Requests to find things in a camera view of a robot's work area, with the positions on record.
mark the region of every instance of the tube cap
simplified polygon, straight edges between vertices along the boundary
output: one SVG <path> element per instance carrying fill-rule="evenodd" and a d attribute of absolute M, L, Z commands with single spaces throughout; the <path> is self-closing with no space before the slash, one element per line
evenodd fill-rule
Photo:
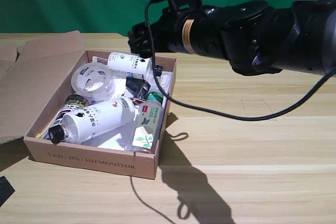
<path fill-rule="evenodd" d="M 155 66 L 155 75 L 160 77 L 162 75 L 162 70 L 163 70 L 163 67 L 160 66 L 160 65 L 156 65 Z"/>
<path fill-rule="evenodd" d="M 48 135 L 53 144 L 58 144 L 65 138 L 63 127 L 60 124 L 49 128 Z"/>

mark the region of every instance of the tape roll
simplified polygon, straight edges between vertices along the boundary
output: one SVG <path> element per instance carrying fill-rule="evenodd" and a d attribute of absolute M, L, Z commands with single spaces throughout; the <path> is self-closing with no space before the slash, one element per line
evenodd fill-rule
<path fill-rule="evenodd" d="M 90 104 L 109 100 L 114 93 L 111 71 L 104 64 L 92 62 L 78 68 L 71 78 L 73 90 Z"/>

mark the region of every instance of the small can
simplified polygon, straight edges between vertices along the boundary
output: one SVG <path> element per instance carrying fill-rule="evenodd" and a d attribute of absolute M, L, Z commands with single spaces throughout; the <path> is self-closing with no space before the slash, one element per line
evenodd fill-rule
<path fill-rule="evenodd" d="M 81 109 L 87 106 L 89 106 L 89 101 L 86 98 L 78 94 L 69 95 L 68 98 L 65 100 L 63 107 L 59 111 L 55 121 L 52 123 L 50 127 L 53 127 L 57 124 L 61 124 L 63 120 L 63 116 L 66 113 L 71 112 L 76 109 Z"/>

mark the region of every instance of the spray can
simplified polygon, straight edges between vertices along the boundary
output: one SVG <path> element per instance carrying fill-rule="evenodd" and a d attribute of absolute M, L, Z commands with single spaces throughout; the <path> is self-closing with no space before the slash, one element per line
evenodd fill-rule
<path fill-rule="evenodd" d="M 139 56 L 112 52 L 107 62 L 107 67 L 115 71 L 127 73 L 127 77 L 148 80 L 153 75 L 152 60 L 143 59 Z M 162 66 L 156 65 L 156 76 L 161 76 Z"/>
<path fill-rule="evenodd" d="M 133 121 L 134 116 L 135 107 L 130 99 L 113 98 L 66 113 L 62 124 L 51 127 L 48 134 L 55 144 L 60 142 L 81 144 Z"/>
<path fill-rule="evenodd" d="M 89 106 L 89 101 L 78 95 L 78 94 L 72 94 L 69 95 L 65 102 L 63 107 L 58 111 L 57 115 L 54 117 L 54 119 L 49 123 L 49 125 L 41 132 L 39 133 L 36 137 L 38 138 L 43 138 L 43 139 L 49 139 L 48 138 L 48 129 L 50 127 L 53 127 L 57 124 L 61 124 L 63 120 L 63 116 L 71 112 L 73 110 L 79 109 L 79 108 L 84 108 L 86 106 Z"/>

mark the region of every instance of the black object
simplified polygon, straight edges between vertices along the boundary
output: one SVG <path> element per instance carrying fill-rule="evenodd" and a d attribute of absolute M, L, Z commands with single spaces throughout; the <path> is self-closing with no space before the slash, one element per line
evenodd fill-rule
<path fill-rule="evenodd" d="M 53 144 L 58 144 L 65 138 L 64 130 L 60 124 L 50 127 L 48 130 L 48 135 Z"/>
<path fill-rule="evenodd" d="M 15 192 L 12 185 L 5 176 L 0 177 L 0 207 Z"/>
<path fill-rule="evenodd" d="M 145 80 L 126 78 L 126 88 L 134 98 L 145 99 L 150 87 Z"/>
<path fill-rule="evenodd" d="M 162 75 L 162 70 L 163 70 L 163 67 L 160 66 L 160 65 L 156 65 L 155 66 L 155 75 L 160 77 Z"/>
<path fill-rule="evenodd" d="M 151 25 L 154 50 L 223 57 L 244 76 L 282 69 L 326 74 L 336 67 L 336 0 L 299 0 L 276 9 L 264 0 L 235 6 L 168 1 Z M 131 52 L 152 56 L 145 23 L 128 33 Z"/>

